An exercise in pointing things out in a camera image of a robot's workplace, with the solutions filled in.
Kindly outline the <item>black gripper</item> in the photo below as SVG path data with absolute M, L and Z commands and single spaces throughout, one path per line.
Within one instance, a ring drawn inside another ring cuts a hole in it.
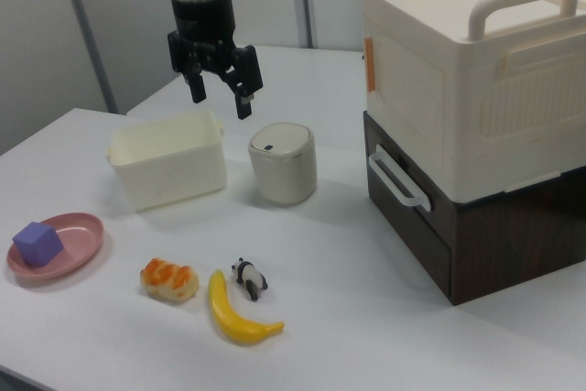
M 177 26 L 168 34 L 171 66 L 184 74 L 192 101 L 201 103 L 207 97 L 202 70 L 221 73 L 220 78 L 234 94 L 237 117 L 249 117 L 263 79 L 255 48 L 236 48 L 233 43 L 232 0 L 172 0 L 171 4 Z

